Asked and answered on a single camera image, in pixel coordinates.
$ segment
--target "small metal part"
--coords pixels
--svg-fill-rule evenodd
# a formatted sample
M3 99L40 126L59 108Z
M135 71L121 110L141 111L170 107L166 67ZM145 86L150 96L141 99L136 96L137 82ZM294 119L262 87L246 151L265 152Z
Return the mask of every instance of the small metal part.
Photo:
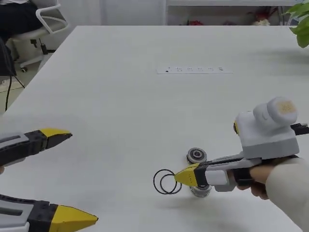
M205 198L207 197L211 192L212 187L210 185L205 187L190 187L191 192L196 197Z
M207 154L202 149L194 147L188 151L187 160L190 164L206 162Z

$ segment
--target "green plant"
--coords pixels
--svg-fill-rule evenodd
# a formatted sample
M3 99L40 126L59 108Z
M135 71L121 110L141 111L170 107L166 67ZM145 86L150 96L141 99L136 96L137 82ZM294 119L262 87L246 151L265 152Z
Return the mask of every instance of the green plant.
M290 30L296 35L298 45L302 48L307 47L309 45L309 2L294 5L286 14L302 18L297 27Z

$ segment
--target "human hand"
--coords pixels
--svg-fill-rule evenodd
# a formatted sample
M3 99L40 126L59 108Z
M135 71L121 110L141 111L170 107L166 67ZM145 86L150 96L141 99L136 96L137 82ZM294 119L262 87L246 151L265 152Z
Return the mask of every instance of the human hand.
M280 163L290 158L278 158L270 164L256 166L250 169L250 175L255 180L255 183L251 186L238 186L240 190L251 189L253 196L260 197L262 200L268 200L268 196L265 189L266 181L272 172L272 170Z

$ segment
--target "chair wheel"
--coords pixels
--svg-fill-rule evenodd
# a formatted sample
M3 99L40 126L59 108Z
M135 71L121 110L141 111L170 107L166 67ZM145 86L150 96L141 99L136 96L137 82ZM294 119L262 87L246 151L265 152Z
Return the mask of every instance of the chair wheel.
M28 71L28 68L26 68L26 67L21 68L21 71L22 71L23 73L26 73L26 72Z

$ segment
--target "chair armrest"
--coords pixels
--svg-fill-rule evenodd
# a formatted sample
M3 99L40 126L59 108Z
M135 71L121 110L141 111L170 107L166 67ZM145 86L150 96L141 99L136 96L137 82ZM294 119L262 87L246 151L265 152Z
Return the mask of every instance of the chair armrest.
M52 10L57 10L60 9L61 4L57 4L56 6L50 6L50 7L46 7L46 8L40 8L36 11L36 17L38 18L38 20L42 23L42 25L46 28L46 30L50 33L50 34L55 34L58 32L61 32L63 30L66 30L70 25L66 20L62 20L60 18L55 18L55 17L49 17L49 16L42 16L42 12L48 12L48 11L52 11ZM51 20L55 20L58 22L61 22L64 24L64 28L60 29L60 30L55 30L53 31L48 24L46 23L46 21L44 19L51 19Z

